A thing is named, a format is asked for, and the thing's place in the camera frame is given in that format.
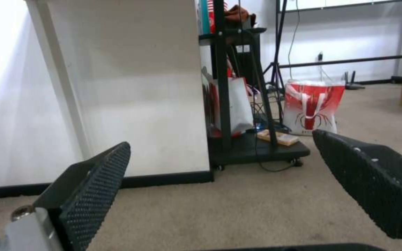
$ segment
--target black metal shelf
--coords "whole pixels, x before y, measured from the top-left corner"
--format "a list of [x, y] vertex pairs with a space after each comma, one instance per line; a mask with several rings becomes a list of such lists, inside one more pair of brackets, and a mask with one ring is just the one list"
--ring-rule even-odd
[[254, 133], [232, 138], [230, 149], [224, 149], [219, 138], [209, 138], [208, 142], [210, 162], [214, 165], [290, 160], [310, 155], [310, 150], [301, 142], [292, 146], [273, 147], [267, 141], [256, 139]]
[[[265, 32], [266, 28], [233, 29], [225, 28], [224, 0], [214, 0], [215, 34], [199, 36], [200, 45], [210, 45], [212, 57], [212, 75], [218, 83], [220, 101], [221, 138], [209, 138], [209, 159], [212, 165], [242, 164], [250, 162], [263, 162], [273, 160], [292, 160], [310, 154], [310, 150], [298, 142], [290, 147], [277, 144], [275, 127], [269, 105], [265, 79], [260, 59], [257, 59], [256, 37]], [[255, 70], [257, 84], [261, 90], [262, 102], [268, 118], [270, 142], [255, 137], [255, 133], [243, 134], [236, 138], [230, 132], [229, 87], [227, 76], [227, 48], [228, 45], [249, 45], [252, 67]]]
[[[266, 28], [251, 28], [246, 29], [245, 31], [248, 31], [253, 35], [259, 35], [265, 32]], [[238, 29], [225, 30], [225, 37], [226, 37], [226, 44], [241, 43], [241, 35]], [[218, 36], [213, 33], [200, 35], [198, 37], [201, 46], [212, 45], [216, 42], [217, 38]], [[249, 44], [250, 43], [249, 38], [247, 36], [243, 36], [243, 42], [244, 44]]]

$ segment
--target bolt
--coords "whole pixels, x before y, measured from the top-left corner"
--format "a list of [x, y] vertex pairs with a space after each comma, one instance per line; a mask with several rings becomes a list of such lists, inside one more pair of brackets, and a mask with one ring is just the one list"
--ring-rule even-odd
[[24, 216], [28, 216], [33, 212], [35, 212], [35, 208], [32, 205], [24, 205], [15, 209], [15, 211], [13, 211], [10, 215], [10, 219], [12, 222], [14, 222], [23, 218]]

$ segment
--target black baseboard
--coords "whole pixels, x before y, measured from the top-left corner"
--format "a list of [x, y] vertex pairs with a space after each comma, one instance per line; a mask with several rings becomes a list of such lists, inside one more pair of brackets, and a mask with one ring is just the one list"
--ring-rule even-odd
[[[176, 184], [196, 184], [213, 182], [211, 170], [192, 173], [171, 173], [123, 178], [121, 189], [143, 188]], [[0, 187], [0, 198], [40, 195], [51, 183]]]

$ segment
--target white paper bag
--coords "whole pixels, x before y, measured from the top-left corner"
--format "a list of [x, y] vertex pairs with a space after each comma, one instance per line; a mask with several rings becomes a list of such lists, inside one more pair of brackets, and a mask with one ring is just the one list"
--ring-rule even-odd
[[[209, 81], [209, 91], [212, 96], [213, 119], [212, 124], [216, 129], [221, 130], [220, 100], [218, 84], [203, 68], [203, 75]], [[229, 109], [230, 109], [230, 132], [232, 135], [239, 135], [254, 127], [252, 109], [247, 98], [247, 89], [244, 78], [229, 78]]]

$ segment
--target power cord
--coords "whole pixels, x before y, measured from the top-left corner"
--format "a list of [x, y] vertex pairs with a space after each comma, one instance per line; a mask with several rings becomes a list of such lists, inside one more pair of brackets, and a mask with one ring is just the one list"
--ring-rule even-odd
[[300, 24], [300, 11], [299, 11], [298, 0], [296, 0], [296, 10], [297, 10], [297, 25], [296, 25], [296, 28], [294, 30], [294, 35], [292, 35], [291, 46], [289, 47], [289, 52], [288, 52], [289, 76], [291, 77], [291, 79], [292, 79], [291, 51], [292, 51], [292, 46], [294, 45], [294, 39], [296, 38], [297, 28], [299, 27], [299, 24]]
[[[239, 7], [239, 18], [240, 18], [240, 29], [241, 29], [241, 46], [244, 46], [244, 39], [243, 39], [243, 22], [241, 21], [241, 0], [238, 0], [238, 7]], [[257, 65], [256, 65], [256, 63], [255, 63], [255, 57], [253, 57], [252, 55], [251, 55], [251, 57], [253, 58], [253, 65], [254, 65], [254, 68], [255, 68], [255, 74], [258, 74], [257, 73]], [[264, 85], [262, 85], [262, 83], [260, 83], [260, 85], [259, 85], [260, 87], [262, 87], [262, 88], [266, 88]], [[254, 151], [255, 151], [255, 158], [256, 158], [256, 160], [257, 160], [257, 162], [258, 162], [258, 164], [259, 164], [259, 166], [263, 169], [263, 170], [265, 170], [265, 171], [267, 171], [267, 172], [270, 172], [270, 173], [278, 173], [278, 172], [282, 172], [282, 171], [284, 171], [284, 170], [287, 170], [287, 169], [289, 169], [289, 168], [291, 168], [291, 167], [293, 167], [295, 164], [294, 163], [291, 163], [289, 166], [287, 166], [287, 167], [284, 167], [284, 168], [281, 168], [281, 169], [270, 169], [270, 168], [267, 168], [267, 167], [265, 167], [265, 166], [263, 166], [263, 164], [262, 164], [262, 162], [260, 161], [260, 159], [259, 159], [259, 156], [258, 156], [258, 151], [257, 151], [257, 140], [258, 140], [258, 138], [257, 138], [257, 125], [256, 125], [256, 123], [255, 123], [255, 94], [254, 93], [252, 93], [252, 98], [253, 98], [253, 105], [254, 105], [254, 107], [252, 108], [252, 119], [253, 119], [253, 124], [254, 124], [254, 130], [255, 130], [255, 145], [254, 145]]]

